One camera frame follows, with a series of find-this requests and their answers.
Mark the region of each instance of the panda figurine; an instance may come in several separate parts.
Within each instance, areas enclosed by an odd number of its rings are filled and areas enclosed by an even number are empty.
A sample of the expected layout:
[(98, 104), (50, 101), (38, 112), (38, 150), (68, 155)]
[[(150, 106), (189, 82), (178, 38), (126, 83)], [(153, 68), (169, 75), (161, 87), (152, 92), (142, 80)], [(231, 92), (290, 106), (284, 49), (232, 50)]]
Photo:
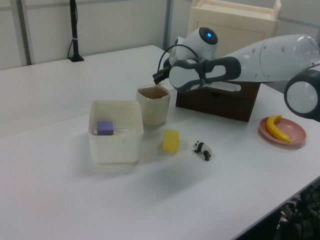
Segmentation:
[(210, 147), (208, 147), (207, 145), (205, 145), (203, 142), (199, 142), (199, 141), (196, 141), (196, 143), (193, 144), (192, 147), (193, 147), (194, 149), (196, 149), (196, 150), (194, 150), (195, 153), (200, 153), (200, 152), (202, 152), (203, 155), (204, 155), (204, 157), (205, 157), (205, 160), (206, 160), (206, 161), (209, 161), (209, 160), (210, 160), (210, 157), (211, 157), (211, 154), (212, 154)]

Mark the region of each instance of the black pole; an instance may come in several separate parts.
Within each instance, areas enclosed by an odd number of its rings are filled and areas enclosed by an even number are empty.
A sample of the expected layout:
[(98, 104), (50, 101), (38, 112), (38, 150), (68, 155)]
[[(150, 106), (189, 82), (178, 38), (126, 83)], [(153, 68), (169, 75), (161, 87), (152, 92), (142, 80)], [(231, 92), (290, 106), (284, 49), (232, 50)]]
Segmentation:
[(73, 57), (70, 60), (72, 62), (81, 62), (84, 61), (84, 58), (80, 56), (78, 47), (76, 0), (70, 0), (70, 13), (73, 44)]

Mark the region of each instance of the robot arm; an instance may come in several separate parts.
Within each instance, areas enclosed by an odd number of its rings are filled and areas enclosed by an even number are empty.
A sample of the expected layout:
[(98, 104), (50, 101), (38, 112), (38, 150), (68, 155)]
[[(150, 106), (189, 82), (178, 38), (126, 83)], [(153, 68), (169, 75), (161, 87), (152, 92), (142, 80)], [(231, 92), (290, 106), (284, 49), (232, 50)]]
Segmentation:
[[(208, 34), (216, 39), (205, 40)], [(222, 58), (217, 58), (218, 38), (209, 28), (199, 28), (178, 44), (167, 62), (172, 86), (180, 93), (212, 86), (216, 82), (267, 83), (289, 81), (284, 100), (298, 116), (320, 122), (320, 51), (307, 35), (286, 35), (265, 39)], [(157, 73), (153, 75), (156, 84)]]

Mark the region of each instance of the purple cube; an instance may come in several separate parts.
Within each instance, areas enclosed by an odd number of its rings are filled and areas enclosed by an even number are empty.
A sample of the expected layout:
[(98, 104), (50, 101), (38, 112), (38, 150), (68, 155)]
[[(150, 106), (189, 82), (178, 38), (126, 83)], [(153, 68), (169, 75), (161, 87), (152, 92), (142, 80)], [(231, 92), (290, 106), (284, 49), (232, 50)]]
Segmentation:
[(98, 121), (96, 123), (97, 134), (101, 136), (111, 136), (114, 134), (112, 121)]

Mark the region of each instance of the yellow sponge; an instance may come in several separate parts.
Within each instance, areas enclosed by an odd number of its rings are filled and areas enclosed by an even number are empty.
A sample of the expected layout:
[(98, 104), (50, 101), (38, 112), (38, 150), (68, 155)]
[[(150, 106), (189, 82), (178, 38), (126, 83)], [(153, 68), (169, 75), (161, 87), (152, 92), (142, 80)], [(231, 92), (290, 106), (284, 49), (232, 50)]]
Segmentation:
[(163, 151), (165, 152), (178, 152), (179, 150), (179, 131), (165, 129), (163, 135)]

